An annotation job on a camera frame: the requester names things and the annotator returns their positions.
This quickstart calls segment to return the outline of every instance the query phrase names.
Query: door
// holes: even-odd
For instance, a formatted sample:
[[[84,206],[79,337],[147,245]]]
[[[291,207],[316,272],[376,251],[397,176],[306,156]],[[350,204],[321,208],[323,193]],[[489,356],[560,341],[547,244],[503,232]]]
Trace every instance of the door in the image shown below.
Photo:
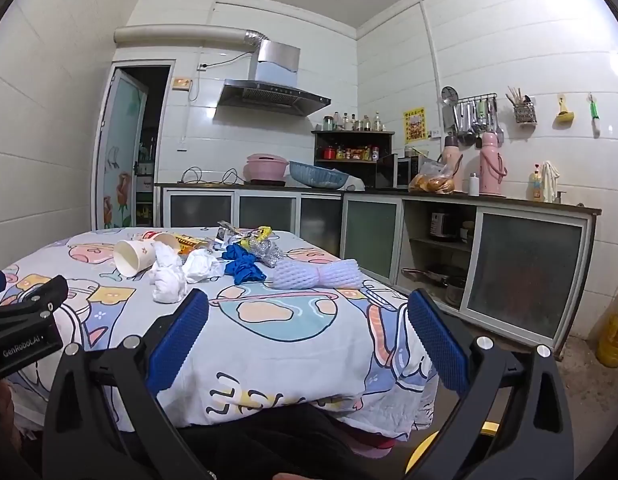
[[[402,231],[402,199],[345,195],[342,258],[353,258],[363,271],[379,282],[392,284],[399,232]]]
[[[470,266],[461,312],[495,332],[555,347],[574,308],[586,223],[481,208],[474,240],[478,257]]]
[[[334,256],[340,254],[342,200],[339,194],[303,194],[300,201],[300,237]]]
[[[241,190],[238,200],[237,227],[257,229],[268,225],[274,231],[289,231],[297,234],[295,228],[297,195]]]
[[[135,225],[134,166],[148,89],[116,69],[106,100],[98,147],[96,225]]]
[[[217,227],[233,223],[233,192],[165,189],[164,227]]]

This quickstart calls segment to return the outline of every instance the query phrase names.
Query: blue basket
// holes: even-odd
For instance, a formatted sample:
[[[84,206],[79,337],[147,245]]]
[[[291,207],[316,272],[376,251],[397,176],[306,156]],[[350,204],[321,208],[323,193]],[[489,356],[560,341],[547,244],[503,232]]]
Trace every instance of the blue basket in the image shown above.
[[[294,180],[309,187],[322,187],[324,189],[338,189],[345,185],[348,174],[338,170],[327,170],[310,164],[289,162],[289,173]]]

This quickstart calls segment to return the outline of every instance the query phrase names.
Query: patterned tablecloth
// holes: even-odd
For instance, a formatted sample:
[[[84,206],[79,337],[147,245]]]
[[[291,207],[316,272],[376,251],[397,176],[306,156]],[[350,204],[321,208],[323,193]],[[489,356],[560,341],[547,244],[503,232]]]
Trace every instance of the patterned tablecloth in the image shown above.
[[[118,240],[147,229],[109,229],[60,240],[5,269],[0,304],[32,293],[57,274],[69,296],[54,316],[65,344],[89,350],[142,335],[176,304],[155,303],[144,272],[124,278],[112,259]],[[166,230],[215,237],[216,228]],[[327,264],[334,256],[288,232],[275,232],[287,257]],[[273,272],[258,264],[268,276]],[[173,386],[158,399],[177,427],[217,424],[254,410],[313,402],[355,428],[407,439],[429,426],[438,377],[407,319],[406,298],[376,280],[362,290],[276,290],[233,285],[233,277],[196,283],[209,297],[209,320]],[[44,417],[61,352],[10,377],[21,424]],[[118,392],[108,388],[123,431],[132,426]]]

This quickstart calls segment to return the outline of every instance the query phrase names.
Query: light switch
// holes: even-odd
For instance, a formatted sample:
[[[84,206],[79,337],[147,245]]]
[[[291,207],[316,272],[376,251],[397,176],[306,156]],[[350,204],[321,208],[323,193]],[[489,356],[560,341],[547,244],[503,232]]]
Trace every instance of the light switch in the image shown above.
[[[188,77],[175,77],[173,78],[174,90],[189,90],[191,88],[191,79]]]

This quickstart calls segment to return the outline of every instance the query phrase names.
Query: pink lid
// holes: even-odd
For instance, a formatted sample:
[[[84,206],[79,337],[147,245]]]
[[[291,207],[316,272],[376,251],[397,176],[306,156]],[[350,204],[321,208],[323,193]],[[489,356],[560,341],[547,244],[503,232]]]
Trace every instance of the pink lid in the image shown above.
[[[284,162],[285,164],[289,164],[289,161],[285,158],[282,158],[278,155],[272,155],[270,153],[253,153],[247,157],[247,161],[252,160],[277,160],[278,162]]]
[[[498,136],[492,132],[485,132],[482,139],[483,146],[498,146]]]

